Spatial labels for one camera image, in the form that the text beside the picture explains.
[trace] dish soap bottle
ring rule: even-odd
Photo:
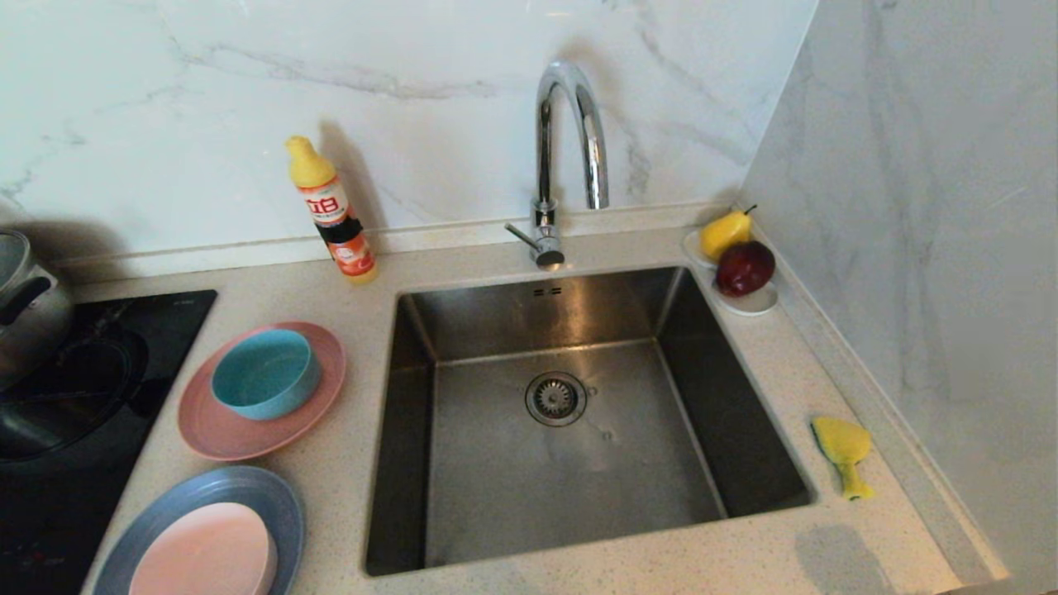
[[[352,283],[370,283],[379,274],[375,256],[364,237],[364,227],[349,206],[334,165],[321,157],[305,137],[291,137],[287,150],[291,160],[290,179],[302,193],[331,258]]]

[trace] sink basin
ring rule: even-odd
[[[808,504],[681,267],[403,294],[365,570]]]

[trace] blue bowl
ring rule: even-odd
[[[302,335],[258,332],[232,347],[213,373],[213,395],[256,420],[282,417],[308,400],[320,383],[320,362]]]

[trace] sponge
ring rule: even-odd
[[[834,417],[813,419],[811,431],[816,434],[820,450],[841,473],[844,487],[842,495],[847,500],[873,497],[874,490],[856,472],[856,464],[871,452],[871,433],[855,423]]]

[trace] marble backsplash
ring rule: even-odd
[[[744,190],[1010,567],[1058,588],[1058,5],[822,2]]]
[[[336,161],[369,228],[521,218],[554,57],[595,88],[615,208],[717,200],[816,3],[3,2],[0,224],[67,258],[309,236],[292,133]],[[557,169],[579,211],[564,108]]]

